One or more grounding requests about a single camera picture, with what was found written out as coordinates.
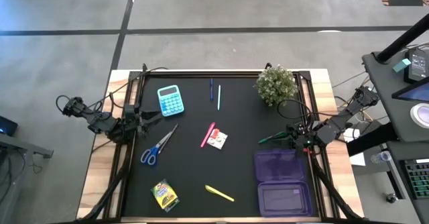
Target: wire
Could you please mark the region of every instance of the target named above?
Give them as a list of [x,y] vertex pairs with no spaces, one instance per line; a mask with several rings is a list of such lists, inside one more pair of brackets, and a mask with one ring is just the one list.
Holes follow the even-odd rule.
[[[142,72],[142,73],[138,74],[137,76],[134,76],[133,78],[129,79],[129,80],[127,81],[127,83],[125,83],[124,85],[120,86],[118,89],[114,90],[113,92],[110,92],[110,93],[109,93],[109,95],[110,95],[110,94],[113,94],[113,93],[116,93],[117,91],[121,90],[122,88],[124,88],[125,86],[127,86],[130,82],[132,82],[133,80],[135,80],[135,79],[137,79],[137,78],[139,78],[139,77],[141,77],[141,76],[145,76],[147,73],[149,73],[149,72],[151,72],[151,71],[153,71],[153,70],[159,70],[159,69],[165,69],[165,70],[168,70],[168,68],[166,68],[166,67],[156,67],[156,68],[153,68],[153,69],[150,69],[150,70],[146,70],[145,72]],[[94,105],[96,105],[96,104],[98,104],[98,103],[103,104],[103,103],[104,103],[104,100],[105,100],[107,97],[109,97],[109,95],[107,95],[106,97],[103,97],[102,99],[100,99],[100,100],[96,101],[95,103],[93,103],[93,104],[89,105],[89,106],[88,106],[88,108],[90,108],[90,107],[92,107],[92,106],[94,106]]]
[[389,116],[386,115],[384,117],[380,117],[380,118],[374,119],[374,121],[379,121],[379,120],[385,119],[386,117],[389,117]]
[[[114,93],[116,93],[117,91],[121,90],[121,89],[122,89],[122,88],[124,88],[125,86],[127,86],[127,85],[128,85],[130,82],[132,82],[133,80],[135,80],[135,79],[137,79],[137,78],[139,78],[139,77],[141,77],[141,76],[145,76],[147,73],[149,73],[149,72],[151,72],[151,71],[153,71],[153,70],[159,70],[159,69],[165,69],[165,70],[168,70],[168,68],[166,68],[166,67],[156,67],[156,68],[153,68],[153,69],[150,69],[150,70],[146,70],[145,72],[142,72],[142,73],[138,74],[137,76],[134,76],[133,78],[129,79],[129,80],[127,81],[127,83],[125,83],[124,85],[120,86],[118,89],[114,90],[113,92],[110,92],[106,97],[103,97],[102,99],[100,99],[100,100],[96,101],[95,103],[93,103],[93,104],[89,105],[89,106],[88,106],[88,109],[90,109],[91,107],[93,107],[93,109],[92,109],[92,111],[91,111],[91,112],[86,112],[86,113],[87,113],[87,114],[96,114],[96,112],[98,112],[98,111],[101,109],[101,107],[102,107],[102,106],[103,106],[103,104],[104,104],[104,101],[105,101],[107,98],[110,98],[110,99],[112,100],[112,103],[113,103],[113,104],[112,104],[112,107],[111,107],[110,114],[112,114],[112,112],[113,112],[113,106],[116,106],[116,107],[119,107],[119,108],[123,108],[122,106],[119,106],[119,105],[117,105],[117,104],[114,102],[114,100],[113,100],[113,94],[114,94]],[[68,100],[70,100],[70,98],[69,98],[69,97],[67,97],[66,95],[60,95],[60,96],[58,96],[58,97],[56,98],[56,101],[55,101],[55,103],[56,103],[56,107],[57,107],[57,108],[58,108],[58,110],[62,113],[61,108],[58,106],[58,100],[59,100],[61,97],[66,97]],[[101,118],[100,118],[100,116],[101,116],[101,113],[100,113],[100,115],[96,115],[97,120],[102,120],[102,121],[104,121],[104,120],[106,120],[106,119],[108,119],[108,118],[110,117],[110,115],[108,115],[108,116],[107,116],[107,117],[105,117],[104,119],[101,119]]]
[[7,171],[7,174],[6,174],[6,178],[7,178],[7,177],[9,177],[9,184],[8,184],[8,186],[7,186],[7,188],[6,188],[5,193],[4,193],[4,194],[3,194],[3,196],[0,198],[0,205],[1,205],[1,204],[3,203],[3,201],[5,200],[5,198],[6,198],[6,196],[7,196],[7,193],[9,193],[9,190],[10,190],[10,188],[11,188],[11,186],[12,186],[12,161],[11,161],[10,156],[8,156],[8,157],[7,157],[7,161],[9,162],[9,166],[8,166],[8,171]]
[[340,142],[343,142],[344,144],[347,144],[347,142],[345,140],[342,140],[342,139],[336,139],[336,141],[340,141]]
[[337,87],[337,86],[339,86],[339,85],[341,85],[341,84],[344,84],[344,83],[348,82],[349,80],[354,79],[354,78],[356,78],[356,77],[358,77],[358,76],[362,75],[363,73],[365,73],[365,71],[363,71],[363,72],[361,72],[361,73],[359,73],[359,74],[357,74],[357,75],[355,75],[355,76],[352,76],[351,78],[348,78],[347,80],[344,80],[344,81],[340,82],[340,83],[339,83],[339,84],[337,84],[337,85],[334,85],[334,86],[333,86],[333,88],[335,88],[335,87]]
[[[305,114],[302,114],[302,115],[300,115],[300,116],[297,116],[297,117],[288,117],[288,116],[285,116],[285,115],[283,115],[281,112],[280,112],[280,105],[283,103],[283,102],[285,102],[285,101],[293,101],[293,102],[295,102],[295,103],[298,103],[298,104],[300,104],[301,106],[304,106],[305,107],[305,109],[306,109],[306,113]],[[349,113],[344,113],[344,114],[329,114],[329,113],[321,113],[321,112],[311,112],[311,109],[309,108],[309,107],[307,107],[307,105],[305,105],[305,104],[303,104],[302,102],[300,102],[300,101],[297,101],[297,100],[295,100],[295,99],[284,99],[283,101],[281,101],[281,102],[279,102],[278,104],[277,104],[277,113],[280,115],[280,116],[282,116],[283,118],[285,118],[285,119],[299,119],[299,118],[301,118],[301,117],[305,117],[305,116],[307,116],[308,115],[308,119],[309,119],[309,121],[308,121],[308,124],[307,124],[307,126],[306,126],[306,128],[308,129],[309,127],[311,127],[312,126],[312,124],[314,123],[314,118],[313,118],[313,116],[315,115],[315,114],[319,114],[319,115],[325,115],[325,116],[331,116],[331,117],[334,117],[334,116],[343,116],[343,115],[348,115]]]
[[118,107],[118,108],[120,108],[120,109],[122,109],[122,108],[123,108],[123,106],[119,106],[118,104],[116,104],[116,103],[115,103],[115,100],[114,100],[114,98],[113,98],[113,93],[109,93],[109,98],[110,98],[110,101],[112,102],[112,104],[113,104],[114,106],[116,106],[116,107]]
[[60,110],[60,112],[61,112],[61,113],[62,113],[62,110],[61,110],[60,106],[58,106],[58,100],[60,100],[60,98],[62,98],[62,97],[65,97],[65,98],[67,98],[67,100],[70,100],[70,97],[67,97],[66,95],[59,95],[59,96],[56,98],[56,100],[55,100],[55,105],[56,105],[56,108],[58,108],[58,110]]
[[34,173],[34,174],[39,174],[39,173],[43,170],[43,167],[41,167],[41,166],[37,165],[37,164],[34,162],[34,153],[32,154],[32,162],[33,162],[33,164],[30,164],[30,165],[29,165],[29,167],[33,167],[33,173]]
[[12,181],[12,182],[15,182],[18,179],[18,177],[21,176],[22,172],[24,171],[24,168],[25,168],[25,165],[27,164],[27,161],[25,161],[24,154],[22,154],[19,150],[17,150],[17,149],[13,149],[13,150],[15,150],[22,158],[21,170],[19,171],[18,175]]
[[[339,96],[334,96],[334,98],[336,98],[336,99],[340,99],[340,100],[342,100],[344,103],[341,105],[341,106],[339,106],[339,107],[342,107],[343,105],[345,105],[345,103],[349,103],[348,101],[345,101],[342,97],[339,97]],[[361,113],[362,114],[365,114],[371,121],[373,121],[373,118],[366,112],[366,111],[364,111],[364,110],[362,110],[361,111]],[[356,115],[354,116],[355,117],[355,119],[357,120],[357,121],[359,121],[359,122],[365,122],[366,120],[365,120],[365,117],[363,117],[363,120],[360,120],[360,119],[358,119],[357,117],[356,117]]]
[[109,141],[107,141],[107,142],[103,143],[102,145],[97,146],[95,149],[93,149],[93,150],[92,150],[92,152],[91,152],[91,153],[94,153],[97,149],[99,149],[99,148],[101,148],[101,147],[105,146],[106,144],[108,144],[108,143],[110,143],[110,142],[112,142],[112,140],[109,140]]

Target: monitor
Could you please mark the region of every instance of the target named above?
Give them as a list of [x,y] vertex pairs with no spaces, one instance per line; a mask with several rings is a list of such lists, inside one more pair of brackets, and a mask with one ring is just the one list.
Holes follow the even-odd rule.
[[394,99],[429,103],[429,77],[393,93],[391,97]]

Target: desk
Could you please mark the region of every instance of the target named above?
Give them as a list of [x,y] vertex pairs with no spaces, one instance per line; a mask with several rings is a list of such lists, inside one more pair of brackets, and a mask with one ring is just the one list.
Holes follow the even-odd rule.
[[[326,69],[317,69],[309,70],[312,78],[312,88],[314,89],[314,95],[316,98],[316,106],[318,111],[325,113],[336,113],[336,105],[333,98],[332,88],[329,81],[328,72]],[[109,85],[107,92],[114,91],[121,85],[127,82],[129,76],[129,70],[114,70],[111,73],[109,80]],[[130,102],[133,103],[135,99],[135,92],[137,87],[132,88],[132,94]],[[304,90],[305,98],[309,97],[308,91]],[[118,105],[122,105],[125,99],[125,89],[121,89],[115,93],[115,102]],[[108,111],[111,107],[109,101],[105,102],[103,106],[105,111]],[[113,116],[120,117],[121,109],[114,108]],[[94,148],[106,142],[107,139],[103,135],[98,135],[95,139]],[[363,211],[361,207],[361,202],[359,199],[359,193],[357,192],[357,187],[355,184],[355,179],[353,176],[353,171],[349,161],[349,155],[347,152],[347,147],[342,142],[332,142],[328,145],[327,149],[332,179],[337,190],[340,192],[341,196],[345,201],[351,206],[351,208],[358,215],[363,216]],[[88,165],[88,171],[86,173],[86,180],[84,188],[82,191],[82,197],[78,209],[77,217],[85,216],[94,206],[94,204],[99,200],[101,195],[107,188],[110,172],[113,162],[113,154],[115,152],[115,145],[108,144],[105,147],[97,150],[92,154],[90,162]],[[113,195],[113,202],[111,205],[111,214],[114,215],[117,208],[117,198],[120,186],[115,190]],[[326,205],[328,216],[332,216],[329,207],[330,199],[326,189],[323,188],[324,202]],[[318,217],[291,217],[291,218],[270,218],[265,219],[263,217],[229,217],[229,218],[180,218],[180,219],[165,219],[165,218],[145,218],[145,217],[122,217],[123,221],[181,221],[181,222],[190,222],[190,221],[200,221],[200,222],[214,222],[214,221],[253,221],[253,222],[262,222],[262,221],[318,221]]]
[[375,60],[373,54],[362,57],[369,78],[374,84],[391,122],[349,142],[347,146],[352,156],[373,146],[386,143],[420,221],[429,223],[429,212],[427,211],[429,199],[414,200],[412,198],[406,173],[400,164],[401,160],[429,158],[429,130],[416,125],[410,117],[410,109],[417,102],[391,97],[392,93],[410,85],[404,82],[403,72],[395,73],[392,70],[392,67],[404,58],[405,52],[398,52],[387,64],[380,64]]

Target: pen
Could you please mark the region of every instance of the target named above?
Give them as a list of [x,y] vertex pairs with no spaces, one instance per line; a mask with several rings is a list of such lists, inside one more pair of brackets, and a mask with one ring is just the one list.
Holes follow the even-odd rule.
[[217,111],[221,108],[221,86],[219,85],[219,91],[217,95]]
[[210,79],[210,101],[213,101],[213,78]]

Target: keyboard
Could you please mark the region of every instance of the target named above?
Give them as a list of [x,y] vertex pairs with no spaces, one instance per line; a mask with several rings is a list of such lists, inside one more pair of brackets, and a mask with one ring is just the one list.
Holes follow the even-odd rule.
[[414,199],[429,198],[429,159],[404,160],[402,162],[408,175],[408,184]]

